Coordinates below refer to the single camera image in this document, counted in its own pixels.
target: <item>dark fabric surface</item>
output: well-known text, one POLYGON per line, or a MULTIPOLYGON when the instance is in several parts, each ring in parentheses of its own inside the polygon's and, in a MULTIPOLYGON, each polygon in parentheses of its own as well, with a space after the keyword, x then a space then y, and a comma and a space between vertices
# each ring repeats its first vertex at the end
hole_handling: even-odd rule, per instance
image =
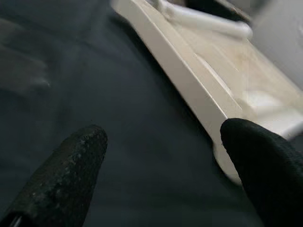
POLYGON ((279 135, 243 119, 225 121, 221 136, 263 223, 297 226, 303 213, 303 154, 279 135))
POLYGON ((64 138, 97 124, 108 134, 107 158, 84 226, 262 226, 107 0, 2 0, 0 16, 23 28, 5 46, 43 61, 50 84, 23 96, 0 90, 1 214, 64 138))

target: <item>white plastic rod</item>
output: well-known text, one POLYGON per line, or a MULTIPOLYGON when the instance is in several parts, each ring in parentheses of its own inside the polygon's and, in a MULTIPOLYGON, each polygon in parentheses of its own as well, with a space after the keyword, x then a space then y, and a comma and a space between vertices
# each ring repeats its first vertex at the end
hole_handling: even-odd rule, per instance
POLYGON ((169 21, 216 31, 241 39, 250 39, 252 37, 250 26, 244 22, 234 22, 197 10, 174 5, 166 0, 156 0, 154 6, 169 21))

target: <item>white plastic part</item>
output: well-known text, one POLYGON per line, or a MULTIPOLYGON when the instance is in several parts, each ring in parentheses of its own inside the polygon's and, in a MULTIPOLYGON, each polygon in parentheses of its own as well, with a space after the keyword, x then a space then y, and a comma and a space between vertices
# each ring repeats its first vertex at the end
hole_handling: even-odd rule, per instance
POLYGON ((167 2, 166 0, 157 0, 157 4, 154 6, 167 20, 172 22, 181 23, 186 26, 195 26, 196 28, 201 29, 208 29, 241 39, 250 39, 252 37, 250 26, 244 22, 234 22, 211 14, 178 6, 167 2))
POLYGON ((145 0, 118 0, 113 7, 130 22, 208 132, 214 156, 232 181, 241 183, 221 141, 226 119, 248 119, 286 139, 303 129, 301 90, 248 40, 170 23, 145 0))

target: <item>dark gray fabric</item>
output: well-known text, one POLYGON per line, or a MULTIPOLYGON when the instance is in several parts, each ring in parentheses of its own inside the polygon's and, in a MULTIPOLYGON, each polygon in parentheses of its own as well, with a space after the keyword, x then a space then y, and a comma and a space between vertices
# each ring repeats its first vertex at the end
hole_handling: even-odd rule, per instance
POLYGON ((108 134, 107 158, 84 226, 262 226, 108 1, 2 0, 0 16, 24 29, 5 46, 43 61, 50 82, 23 96, 0 91, 1 214, 53 148, 97 124, 108 134))

